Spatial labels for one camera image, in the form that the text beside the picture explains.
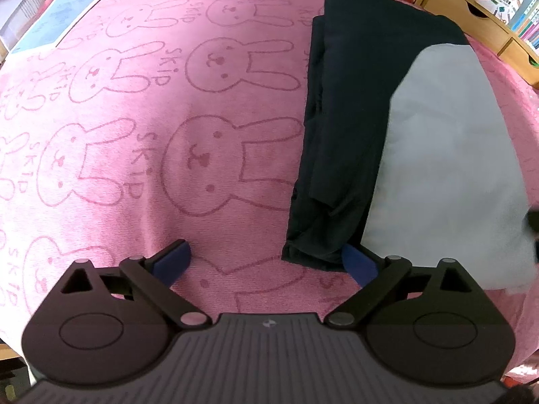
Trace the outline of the navy white zip jacket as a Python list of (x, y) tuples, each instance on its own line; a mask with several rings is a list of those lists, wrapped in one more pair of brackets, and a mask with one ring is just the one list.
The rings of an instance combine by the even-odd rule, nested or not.
[(350, 252), (459, 261), (485, 289), (538, 265), (515, 148), (457, 24), (397, 0), (324, 0), (312, 22), (303, 153), (285, 261)]

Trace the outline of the blue printed paper sheet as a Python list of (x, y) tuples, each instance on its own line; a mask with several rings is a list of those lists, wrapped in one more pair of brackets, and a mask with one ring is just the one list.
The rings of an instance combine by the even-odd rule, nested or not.
[(57, 46), (100, 0), (53, 0), (9, 51), (10, 55)]

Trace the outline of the pink bunny print towel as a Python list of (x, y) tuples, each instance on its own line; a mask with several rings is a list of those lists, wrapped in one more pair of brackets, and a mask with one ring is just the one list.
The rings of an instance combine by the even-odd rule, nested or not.
[[(177, 238), (194, 250), (179, 291), (209, 313), (326, 314), (354, 293), (343, 274), (281, 260), (302, 137), (304, 90), (249, 84), (226, 96), (192, 88), (184, 61), (222, 37), (213, 0), (144, 2), (140, 27), (109, 37), (138, 0), (102, 0), (59, 48), (16, 56), (1, 71), (1, 337), (22, 348), (27, 322), (77, 259), (97, 267), (150, 255)], [(186, 119), (220, 115), (231, 179), (256, 203), (231, 200), (204, 217), (180, 212), (161, 184), (165, 146)]]

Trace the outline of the wooden drawer organizer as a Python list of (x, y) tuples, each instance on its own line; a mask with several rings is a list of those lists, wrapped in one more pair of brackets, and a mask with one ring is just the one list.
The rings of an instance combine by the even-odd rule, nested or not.
[(510, 27), (475, 0), (416, 0), (415, 4), (434, 15), (444, 15), (513, 68), (538, 89), (538, 55)]

